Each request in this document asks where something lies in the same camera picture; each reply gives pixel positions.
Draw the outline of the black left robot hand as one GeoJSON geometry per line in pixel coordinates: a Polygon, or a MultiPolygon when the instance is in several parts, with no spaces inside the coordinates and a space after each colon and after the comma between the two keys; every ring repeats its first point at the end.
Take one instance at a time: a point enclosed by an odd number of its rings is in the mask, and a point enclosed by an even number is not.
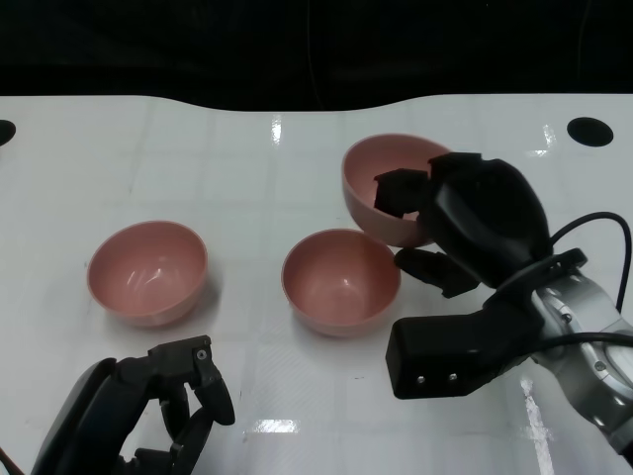
{"type": "Polygon", "coordinates": [[[143,357],[106,358],[77,380],[37,456],[36,474],[190,474],[213,425],[235,414],[211,340],[160,344],[143,357]],[[149,401],[158,402],[171,438],[166,450],[121,449],[149,401]]]}

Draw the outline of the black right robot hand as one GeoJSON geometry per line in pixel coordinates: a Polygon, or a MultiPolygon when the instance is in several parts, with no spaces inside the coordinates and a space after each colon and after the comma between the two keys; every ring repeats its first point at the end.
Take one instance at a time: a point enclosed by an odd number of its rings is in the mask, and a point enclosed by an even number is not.
{"type": "Polygon", "coordinates": [[[399,168],[375,176],[375,209],[416,225],[439,246],[400,250],[396,267],[453,298],[479,284],[496,289],[553,253],[544,209],[525,177],[500,160],[449,152],[429,170],[399,168]]]}

